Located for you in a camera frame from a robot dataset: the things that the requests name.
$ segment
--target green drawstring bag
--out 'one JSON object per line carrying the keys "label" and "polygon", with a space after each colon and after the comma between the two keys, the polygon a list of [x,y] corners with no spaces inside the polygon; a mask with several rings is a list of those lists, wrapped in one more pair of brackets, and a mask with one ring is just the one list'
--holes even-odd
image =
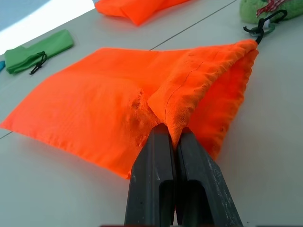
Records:
{"label": "green drawstring bag", "polygon": [[35,66],[30,74],[34,74],[47,59],[71,48],[74,45],[69,31],[62,30],[40,42],[25,48],[19,46],[4,53],[6,71],[18,73]]}

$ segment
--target orange bag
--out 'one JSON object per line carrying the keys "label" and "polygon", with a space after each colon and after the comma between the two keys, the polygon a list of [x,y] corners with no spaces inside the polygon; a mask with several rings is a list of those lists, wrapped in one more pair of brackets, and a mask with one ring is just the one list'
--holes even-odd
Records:
{"label": "orange bag", "polygon": [[96,10],[107,16],[129,18],[140,25],[155,12],[189,0],[100,0]]}
{"label": "orange bag", "polygon": [[163,122],[216,157],[258,51],[253,40],[177,51],[100,49],[37,86],[0,125],[122,177]]}

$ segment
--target orange cloth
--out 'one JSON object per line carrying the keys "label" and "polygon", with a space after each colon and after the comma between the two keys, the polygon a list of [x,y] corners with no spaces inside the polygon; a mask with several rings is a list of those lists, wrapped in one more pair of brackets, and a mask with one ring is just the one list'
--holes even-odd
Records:
{"label": "orange cloth", "polygon": [[140,25],[155,12],[189,0],[100,0],[96,10],[107,16],[129,18]]}
{"label": "orange cloth", "polygon": [[176,147],[187,125],[212,157],[234,118],[257,43],[177,51],[100,49],[36,87],[2,128],[129,177],[150,130]]}

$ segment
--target green sponge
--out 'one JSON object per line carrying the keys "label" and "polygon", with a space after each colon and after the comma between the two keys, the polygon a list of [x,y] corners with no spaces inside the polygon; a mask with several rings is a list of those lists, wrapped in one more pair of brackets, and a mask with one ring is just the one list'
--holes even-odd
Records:
{"label": "green sponge", "polygon": [[[258,9],[267,5],[267,0],[241,0],[240,3],[240,16],[243,22],[257,24],[260,18],[266,18],[273,12],[262,13],[259,17],[256,17]],[[280,5],[275,11],[285,9],[287,10],[287,17],[285,19],[291,19],[298,15],[303,14],[303,0],[288,0]],[[279,15],[273,17],[274,21],[279,18]]]}

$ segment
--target table surface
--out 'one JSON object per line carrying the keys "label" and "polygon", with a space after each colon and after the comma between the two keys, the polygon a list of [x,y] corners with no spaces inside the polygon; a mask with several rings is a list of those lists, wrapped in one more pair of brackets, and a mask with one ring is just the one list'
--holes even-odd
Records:
{"label": "table surface", "polygon": [[[246,226],[303,223],[303,17],[281,23],[258,47],[246,100],[217,159]],[[75,47],[34,76],[0,73],[0,120],[41,81],[104,47],[183,49],[248,38],[239,0],[198,0],[141,27],[92,10],[66,28]],[[46,144],[0,131],[0,223],[23,227],[123,224],[128,180]]]}

